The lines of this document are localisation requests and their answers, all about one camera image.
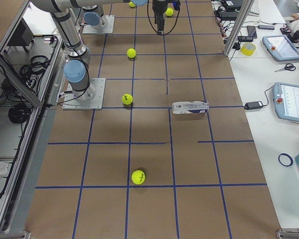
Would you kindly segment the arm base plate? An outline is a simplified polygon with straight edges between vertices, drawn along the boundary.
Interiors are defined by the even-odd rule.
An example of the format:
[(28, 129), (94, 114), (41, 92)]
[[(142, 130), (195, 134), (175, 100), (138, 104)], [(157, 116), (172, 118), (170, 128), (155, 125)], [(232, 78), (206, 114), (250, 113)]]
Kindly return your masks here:
[(105, 78), (90, 78), (90, 86), (86, 92), (76, 92), (72, 90), (68, 83), (67, 90), (72, 93), (65, 95), (65, 103), (62, 103), (63, 110), (101, 110), (103, 106)]
[(85, 26), (83, 34), (112, 34), (114, 30), (114, 15), (103, 15), (102, 17), (92, 14), (84, 16)]

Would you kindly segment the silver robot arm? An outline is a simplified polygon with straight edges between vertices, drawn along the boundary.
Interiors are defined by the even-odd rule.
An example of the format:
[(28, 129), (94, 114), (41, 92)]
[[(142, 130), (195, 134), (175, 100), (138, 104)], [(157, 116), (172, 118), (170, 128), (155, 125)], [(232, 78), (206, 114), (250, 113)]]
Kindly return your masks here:
[(104, 4), (126, 3), (125, 0), (33, 0), (32, 3), (40, 10), (50, 13), (66, 48), (69, 61), (63, 71), (72, 87), (75, 99), (80, 101), (94, 98), (95, 89), (91, 86), (88, 72), (91, 54), (81, 40), (72, 8), (97, 7)]
[[(154, 22), (149, 24), (157, 35), (168, 35), (172, 30), (164, 30), (165, 17), (173, 15), (172, 10), (180, 13), (180, 1), (178, 0), (153, 0), (152, 10)], [(111, 34), (114, 29), (114, 15), (105, 15), (101, 5), (83, 7), (83, 23), (80, 32), (83, 34)]]

